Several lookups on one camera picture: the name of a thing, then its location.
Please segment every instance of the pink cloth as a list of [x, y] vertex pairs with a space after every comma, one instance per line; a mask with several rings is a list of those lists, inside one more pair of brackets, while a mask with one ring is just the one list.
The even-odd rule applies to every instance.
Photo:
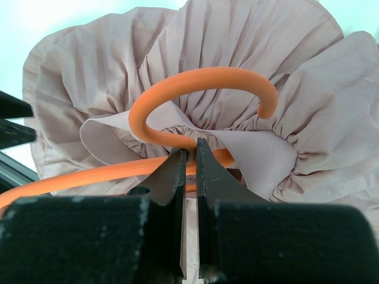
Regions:
[[[189, 0], [179, 11], [136, 8], [42, 39], [23, 86], [38, 174], [166, 156], [167, 147], [134, 136], [129, 110], [160, 80], [209, 66], [264, 75], [279, 92], [274, 116], [259, 119], [258, 98], [222, 89], [167, 102], [148, 124], [228, 148], [248, 188], [272, 202], [349, 204], [379, 235], [379, 49], [365, 32], [344, 38], [314, 0]], [[55, 194], [124, 193], [141, 179]]]

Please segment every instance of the pink ruffled fabric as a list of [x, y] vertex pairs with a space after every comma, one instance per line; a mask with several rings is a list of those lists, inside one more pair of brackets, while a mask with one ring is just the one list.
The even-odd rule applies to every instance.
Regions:
[[[259, 119], [257, 97], [222, 89], [167, 102], [147, 123], [227, 147], [247, 187], [272, 202], [349, 204], [379, 235], [379, 49], [365, 32], [344, 38], [314, 0], [189, 0], [179, 11], [136, 8], [42, 39], [23, 86], [40, 177], [166, 156], [167, 147], [135, 137], [129, 110], [160, 80], [210, 66], [264, 75], [279, 92], [274, 116]], [[124, 193], [142, 179], [55, 194]]]

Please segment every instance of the curved orange rod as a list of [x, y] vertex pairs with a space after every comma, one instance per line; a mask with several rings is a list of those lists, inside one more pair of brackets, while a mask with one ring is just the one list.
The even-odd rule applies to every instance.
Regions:
[[[263, 76], [234, 67], [203, 68], [169, 77], [144, 92], [131, 108], [129, 115], [131, 129], [135, 135], [147, 143], [193, 150], [196, 148], [195, 140], [182, 135], [155, 131], [146, 125], [146, 118], [156, 107], [170, 99], [186, 93], [221, 88], [240, 89], [258, 96], [261, 100], [258, 115], [261, 118], [269, 118], [277, 107], [276, 89]], [[227, 149], [215, 150], [213, 154], [224, 167], [234, 163]], [[148, 175], [165, 159], [166, 157], [159, 157], [120, 163], [29, 183], [0, 194], [0, 208], [22, 196], [35, 196], [113, 179]], [[194, 163], [187, 165], [186, 174], [196, 173], [195, 167]], [[189, 186], [186, 190], [194, 191], [195, 188]]]
[[181, 95], [209, 89], [238, 89], [256, 95], [261, 104], [258, 115], [270, 118], [278, 105], [278, 92], [260, 74], [235, 67], [208, 67], [168, 77], [146, 90], [133, 104], [129, 114], [132, 132], [145, 143], [193, 150], [197, 142], [190, 137], [156, 131], [146, 124], [149, 114], [159, 105]]

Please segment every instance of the orange tube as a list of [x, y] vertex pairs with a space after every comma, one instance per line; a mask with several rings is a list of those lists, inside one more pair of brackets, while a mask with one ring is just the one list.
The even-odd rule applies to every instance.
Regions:
[[[224, 166], [230, 166], [235, 161], [227, 149], [214, 150], [215, 158]], [[62, 189], [74, 188], [75, 186], [90, 185], [92, 183], [106, 182], [113, 179], [128, 178], [130, 176], [149, 175], [154, 172], [167, 157], [158, 157], [144, 159], [110, 166], [96, 167], [80, 172], [68, 173], [65, 175], [50, 177], [28, 183], [14, 189], [10, 189], [0, 194], [0, 208], [12, 203], [19, 197], [35, 196], [52, 191], [61, 191]], [[188, 164], [186, 175], [196, 174], [196, 164]]]
[[[263, 76], [234, 67], [209, 67], [169, 77], [144, 92], [130, 110], [130, 127], [135, 135], [146, 143], [193, 150], [196, 148], [195, 140], [183, 135], [161, 133], [151, 129], [147, 126], [146, 119], [156, 107], [178, 96], [206, 89], [222, 88], [254, 93], [261, 100], [258, 115], [263, 119], [271, 117], [278, 104], [275, 87]], [[213, 154], [224, 167], [235, 162], [227, 149], [215, 150]], [[165, 159], [166, 157], [158, 157], [114, 164], [29, 183], [0, 194], [0, 208], [22, 196], [35, 196], [113, 179], [148, 175]], [[186, 174], [195, 173], [196, 164], [188, 164]], [[195, 191], [195, 187], [189, 186], [186, 191]]]
[[156, 131], [147, 126], [146, 119], [154, 109], [171, 99], [207, 89], [238, 89], [253, 93], [261, 101], [257, 113], [262, 119], [270, 118], [278, 105], [277, 90], [260, 74], [234, 67], [195, 69], [171, 76], [146, 90], [130, 110], [132, 132], [145, 143], [195, 149], [196, 141], [192, 138]]

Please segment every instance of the gathered fabric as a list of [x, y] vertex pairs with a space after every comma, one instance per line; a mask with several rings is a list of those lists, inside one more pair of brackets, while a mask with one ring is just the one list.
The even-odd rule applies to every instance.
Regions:
[[[212, 66], [265, 76], [279, 93], [275, 114], [262, 120], [256, 96], [218, 89], [169, 101], [147, 124], [228, 148], [246, 186], [272, 202], [352, 205], [378, 237], [379, 48], [366, 32], [345, 38], [314, 0], [189, 0], [179, 11], [136, 8], [45, 37], [23, 79], [38, 175], [167, 156], [169, 147], [133, 134], [130, 108], [164, 78]], [[53, 194], [115, 195], [143, 178]]]

